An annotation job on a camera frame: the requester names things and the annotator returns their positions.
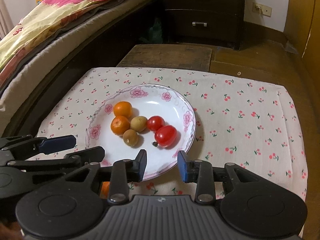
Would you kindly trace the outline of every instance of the white floral tablecloth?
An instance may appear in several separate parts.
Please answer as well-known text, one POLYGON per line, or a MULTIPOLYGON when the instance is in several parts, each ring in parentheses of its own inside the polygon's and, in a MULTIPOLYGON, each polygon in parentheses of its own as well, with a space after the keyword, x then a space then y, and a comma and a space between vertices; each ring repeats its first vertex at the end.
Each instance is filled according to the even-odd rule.
MULTIPOLYGON (((159 68, 93 68, 77 82, 42 122, 38 135, 73 134, 74 149, 32 159, 63 158, 85 148, 86 129, 108 96, 132 85, 154 83, 183 94, 196 113, 196 138, 188 152, 223 167, 234 162, 281 185, 305 200, 307 163, 303 137, 290 95, 283 86, 220 74, 159 68)), ((195 193, 196 185, 180 182, 174 167, 156 179, 130 183, 130 193, 195 193)), ((222 185, 216 183, 217 198, 222 185)))

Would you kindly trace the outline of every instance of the wall socket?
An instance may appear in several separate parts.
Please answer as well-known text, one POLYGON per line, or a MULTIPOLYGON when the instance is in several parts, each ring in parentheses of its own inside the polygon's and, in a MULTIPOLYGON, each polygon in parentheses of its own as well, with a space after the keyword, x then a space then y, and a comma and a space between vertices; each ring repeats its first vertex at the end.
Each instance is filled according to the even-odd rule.
POLYGON ((252 5, 252 11, 261 15, 271 17, 272 8, 260 3, 254 2, 252 5))

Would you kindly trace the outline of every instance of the red tomato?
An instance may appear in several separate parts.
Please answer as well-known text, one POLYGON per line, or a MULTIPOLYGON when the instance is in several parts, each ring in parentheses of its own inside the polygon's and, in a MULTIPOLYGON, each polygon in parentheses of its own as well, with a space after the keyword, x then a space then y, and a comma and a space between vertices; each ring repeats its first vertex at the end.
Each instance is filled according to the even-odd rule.
POLYGON ((158 131, 156 131, 156 143, 153 143, 153 145, 157 146, 159 144, 162 148, 166 148, 172 145, 176 137, 177 129, 175 129, 172 125, 163 126, 158 131))
POLYGON ((162 117, 155 115, 147 121, 147 127, 150 131, 156 132, 165 125, 162 117))

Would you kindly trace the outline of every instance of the metal screw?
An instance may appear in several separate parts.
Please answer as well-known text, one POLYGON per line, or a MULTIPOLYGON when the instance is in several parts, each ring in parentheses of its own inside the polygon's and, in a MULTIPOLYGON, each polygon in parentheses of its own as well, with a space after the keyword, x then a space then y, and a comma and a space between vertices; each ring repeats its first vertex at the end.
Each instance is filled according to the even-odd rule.
POLYGON ((210 194, 201 194, 198 196, 198 200, 201 202, 211 202, 213 200, 213 196, 210 194))
POLYGON ((110 197, 110 200, 112 202, 121 202, 125 200, 125 195, 123 195, 122 193, 116 193, 110 197))
POLYGON ((8 165, 15 165, 15 164, 16 164, 15 161, 10 161, 10 162, 8 162, 8 165))

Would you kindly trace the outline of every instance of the orange object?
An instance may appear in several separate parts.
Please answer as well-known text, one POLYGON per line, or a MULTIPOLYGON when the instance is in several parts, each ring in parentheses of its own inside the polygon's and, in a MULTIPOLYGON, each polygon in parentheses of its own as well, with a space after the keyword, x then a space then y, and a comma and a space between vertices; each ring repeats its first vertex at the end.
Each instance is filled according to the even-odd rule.
POLYGON ((113 107, 113 113, 115 116, 122 115, 126 118, 130 118, 132 115, 132 105, 126 101, 116 103, 116 105, 113 107))
POLYGON ((125 116, 119 115, 112 120, 110 128, 114 134, 123 135, 130 129, 130 122, 125 116))
POLYGON ((110 186, 110 182, 109 181, 105 181, 104 183, 102 183, 101 192, 100 192, 100 197, 101 198, 107 198, 108 197, 109 186, 110 186))

